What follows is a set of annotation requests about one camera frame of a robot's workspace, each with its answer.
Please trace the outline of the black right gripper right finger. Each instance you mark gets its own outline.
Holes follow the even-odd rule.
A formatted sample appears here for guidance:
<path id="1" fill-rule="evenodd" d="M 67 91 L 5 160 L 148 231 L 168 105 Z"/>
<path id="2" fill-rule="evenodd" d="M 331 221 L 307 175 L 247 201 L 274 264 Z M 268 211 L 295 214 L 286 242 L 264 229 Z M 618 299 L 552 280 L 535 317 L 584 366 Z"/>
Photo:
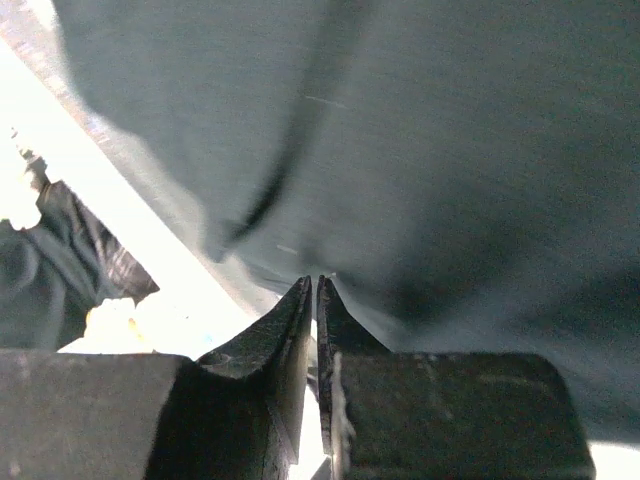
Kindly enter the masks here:
<path id="1" fill-rule="evenodd" d="M 336 479 L 591 479 L 568 389 L 535 354 L 394 353 L 317 286 L 323 444 Z"/>

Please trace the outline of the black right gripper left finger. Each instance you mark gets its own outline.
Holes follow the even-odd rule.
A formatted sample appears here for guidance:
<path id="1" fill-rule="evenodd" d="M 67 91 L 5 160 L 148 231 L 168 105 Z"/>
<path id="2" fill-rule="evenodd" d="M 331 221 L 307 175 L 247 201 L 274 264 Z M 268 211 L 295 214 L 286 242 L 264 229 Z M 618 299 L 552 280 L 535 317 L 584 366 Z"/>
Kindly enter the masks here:
<path id="1" fill-rule="evenodd" d="M 299 457 L 312 283 L 191 360 L 1 353 L 5 479 L 285 479 Z"/>

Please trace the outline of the black t shirt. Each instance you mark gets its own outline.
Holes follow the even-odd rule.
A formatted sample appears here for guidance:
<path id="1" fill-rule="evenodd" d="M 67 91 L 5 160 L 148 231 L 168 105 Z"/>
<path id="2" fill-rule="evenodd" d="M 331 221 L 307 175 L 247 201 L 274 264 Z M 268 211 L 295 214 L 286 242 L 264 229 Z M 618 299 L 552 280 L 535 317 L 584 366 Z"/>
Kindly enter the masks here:
<path id="1" fill-rule="evenodd" d="M 212 260 L 397 350 L 530 351 L 639 440 L 635 1 L 59 1 L 87 106 Z"/>

